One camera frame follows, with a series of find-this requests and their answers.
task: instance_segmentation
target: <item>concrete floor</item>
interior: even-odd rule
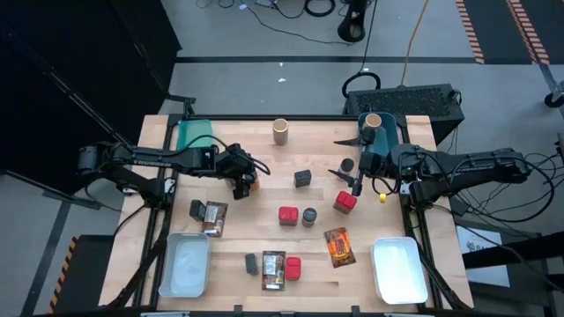
[[[219,8],[215,1],[203,10],[191,1],[166,0],[163,4],[184,47],[179,56],[362,55],[364,50],[365,41],[351,47],[323,45],[274,33],[258,25],[250,12],[239,10],[239,0],[230,9]],[[301,0],[279,2],[288,15],[298,12],[301,4]],[[368,54],[404,56],[422,4],[422,0],[380,0]],[[313,5],[321,10],[324,3],[313,2]],[[336,28],[341,18],[336,12],[327,18],[305,15],[288,22],[275,11],[253,8],[266,24],[319,40],[339,40]],[[430,2],[412,55],[472,57],[454,2]],[[194,108],[198,114],[339,114],[345,102],[340,87],[359,67],[359,63],[179,63],[174,68],[169,91],[197,97]],[[382,87],[399,85],[403,64],[369,63],[366,67],[378,73]],[[557,80],[564,79],[564,66],[551,66],[551,70]],[[563,120],[559,110],[542,104],[548,91],[538,66],[410,64],[406,85],[442,83],[451,83],[463,94],[466,120],[459,129],[458,152],[513,147],[522,153],[554,153],[553,142],[556,133],[564,131]],[[369,80],[360,80],[350,88],[373,86]],[[180,111],[179,103],[169,101],[160,110],[162,114]],[[440,144],[442,150],[448,147],[449,138]],[[472,190],[478,199],[486,197],[488,191],[488,187]],[[534,176],[523,185],[508,189],[490,206],[494,209],[518,204],[545,191],[541,180]],[[118,207],[122,203],[121,194],[110,183],[101,181],[92,192],[107,204]],[[0,176],[0,210],[4,210],[0,230],[4,242],[0,245],[0,254],[4,254],[0,260],[0,284],[11,286],[0,288],[0,315],[20,314],[59,206],[58,201],[41,196],[38,188]],[[514,210],[504,216],[522,217],[537,207]],[[563,207],[564,198],[557,195],[545,214],[516,227],[542,233],[564,230],[564,216],[559,212]],[[117,226],[118,216],[107,209],[71,208],[36,313],[47,312],[71,237],[80,233],[110,234]],[[550,267],[552,272],[562,273],[561,261],[550,261]],[[486,310],[507,313],[524,310],[494,299],[475,301],[478,308]],[[542,312],[538,307],[526,309],[533,315]]]

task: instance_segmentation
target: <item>white tray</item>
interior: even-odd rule
[[[391,305],[427,301],[427,285],[414,239],[378,239],[370,254],[379,298]]]
[[[205,291],[210,264],[210,241],[203,233],[172,233],[167,238],[167,261],[159,294],[196,298]]]

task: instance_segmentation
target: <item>beige cup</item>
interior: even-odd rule
[[[276,119],[272,123],[272,136],[276,145],[284,145],[288,142],[288,129],[290,124],[284,119]]]
[[[382,118],[378,114],[369,114],[364,119],[362,128],[377,129],[382,125]]]

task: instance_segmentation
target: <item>teal container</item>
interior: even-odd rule
[[[178,141],[176,142],[176,150],[186,147],[186,144],[201,135],[213,136],[212,123],[209,120],[189,120],[180,122],[178,126]],[[202,137],[190,145],[195,147],[208,147],[213,144],[213,139]]]
[[[376,129],[376,139],[370,145],[369,151],[376,153],[382,157],[388,156],[390,149],[399,144],[399,137],[397,135],[396,117],[389,113],[373,112],[363,113],[359,115],[359,134],[362,129],[362,124],[369,114],[378,114],[382,118],[382,125]]]

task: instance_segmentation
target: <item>wooden tabletop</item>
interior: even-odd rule
[[[436,149],[428,117],[408,116],[407,122],[412,144]],[[338,192],[350,189],[327,169],[337,169],[344,158],[359,161],[358,148],[335,145],[333,141],[355,137],[356,122],[290,122],[290,137],[285,146],[273,143],[271,122],[222,121],[211,125],[215,136],[227,144],[240,143],[245,151],[266,163],[272,175],[259,173],[260,189],[240,201],[233,199],[224,181],[180,176],[171,232],[200,231],[201,223],[189,216],[192,199],[228,203],[229,207],[223,237],[211,238],[211,269],[204,295],[198,299],[160,298],[159,310],[232,311],[234,305],[243,305],[244,311],[350,312],[351,306],[357,305],[362,312],[416,310],[413,305],[390,306],[377,298],[369,258],[369,247],[376,239],[404,236],[397,195],[379,203],[378,195],[365,180],[363,193],[349,215],[332,208]],[[139,145],[160,148],[166,129],[166,116],[146,116]],[[293,173],[305,169],[311,170],[311,184],[294,188]],[[152,167],[134,166],[133,171],[147,178],[157,174]],[[448,207],[446,199],[438,203]],[[126,198],[121,219],[141,204],[138,196]],[[315,208],[315,225],[278,225],[280,206],[295,206],[301,212],[307,207]],[[101,305],[111,301],[137,269],[148,217],[149,211],[144,210],[117,236]],[[452,216],[442,210],[428,210],[427,223],[437,269],[461,300],[473,306]],[[323,232],[341,226],[349,232],[357,262],[333,269]],[[286,256],[300,257],[300,280],[286,281],[285,291],[263,291],[260,274],[246,274],[244,255],[255,253],[260,265],[264,250],[286,251]],[[143,303],[149,301],[153,269],[145,280]]]

